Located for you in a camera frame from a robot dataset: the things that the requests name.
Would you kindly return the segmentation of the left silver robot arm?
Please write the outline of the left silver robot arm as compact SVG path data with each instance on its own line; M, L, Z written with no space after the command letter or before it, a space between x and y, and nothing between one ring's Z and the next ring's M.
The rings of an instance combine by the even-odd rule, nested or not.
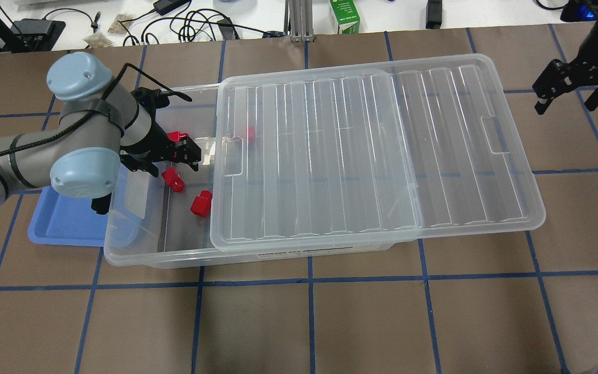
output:
M128 91L124 64L114 74L97 57L74 52L48 70L47 85L62 101L59 128L0 138L0 206L12 193L52 187L71 198L104 199L115 190L119 168L159 176L159 163L197 171L202 151L190 137L171 140L156 120L171 97L192 98L157 82Z

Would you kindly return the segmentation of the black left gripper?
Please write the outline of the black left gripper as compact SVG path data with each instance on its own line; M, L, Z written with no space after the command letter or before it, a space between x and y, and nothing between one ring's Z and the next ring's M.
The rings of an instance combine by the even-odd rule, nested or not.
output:
M142 140L130 146L121 147L120 163L130 172L146 172L152 177L159 177L156 163L199 163L202 149L190 137L180 138L176 142L169 140L167 133L156 122Z

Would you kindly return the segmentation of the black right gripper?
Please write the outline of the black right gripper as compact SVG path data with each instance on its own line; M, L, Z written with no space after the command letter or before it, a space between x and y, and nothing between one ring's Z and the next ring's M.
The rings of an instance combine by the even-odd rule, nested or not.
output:
M554 99L580 87L596 87L585 101L588 111L595 111L598 108L598 21L571 62L553 59L535 80L536 113L545 114Z

